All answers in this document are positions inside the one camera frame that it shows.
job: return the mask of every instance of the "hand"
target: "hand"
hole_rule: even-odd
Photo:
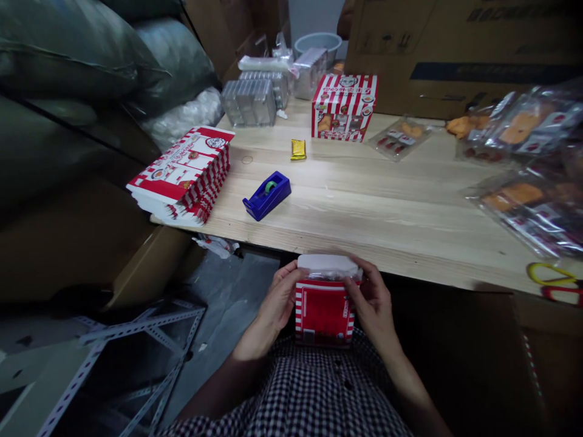
[[[237,344],[235,358],[248,361],[264,357],[285,327],[296,304],[296,282],[307,276],[294,260],[275,272],[257,317]]]
[[[363,269],[360,289],[351,278],[344,285],[356,307],[358,320],[371,343],[377,348],[385,365],[403,355],[395,324],[393,323],[390,292],[374,264],[355,256],[350,257]]]

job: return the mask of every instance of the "wall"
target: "wall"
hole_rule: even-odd
[[[315,32],[336,33],[344,0],[290,0],[292,45],[304,35]],[[346,59],[348,41],[343,41],[336,54]]]

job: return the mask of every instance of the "red and white striped box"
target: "red and white striped box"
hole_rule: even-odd
[[[342,255],[300,255],[298,268],[309,272],[296,284],[296,343],[347,348],[352,340],[354,306],[345,276],[360,286],[362,270]]]
[[[297,344],[348,348],[354,317],[343,282],[304,279],[296,284]]]
[[[202,226],[230,170],[235,134],[194,127],[126,187],[138,205],[167,224]]]
[[[376,103],[377,76],[323,76],[312,100],[312,137],[362,143]]]

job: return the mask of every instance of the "white lid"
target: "white lid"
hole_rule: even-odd
[[[300,255],[298,268],[306,268],[314,271],[342,271],[347,275],[356,274],[358,265],[344,255]]]

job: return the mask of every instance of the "bubble wrap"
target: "bubble wrap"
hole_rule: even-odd
[[[164,153],[193,126],[216,126],[223,116],[219,96],[218,90],[207,88],[196,99],[144,121],[141,128]]]

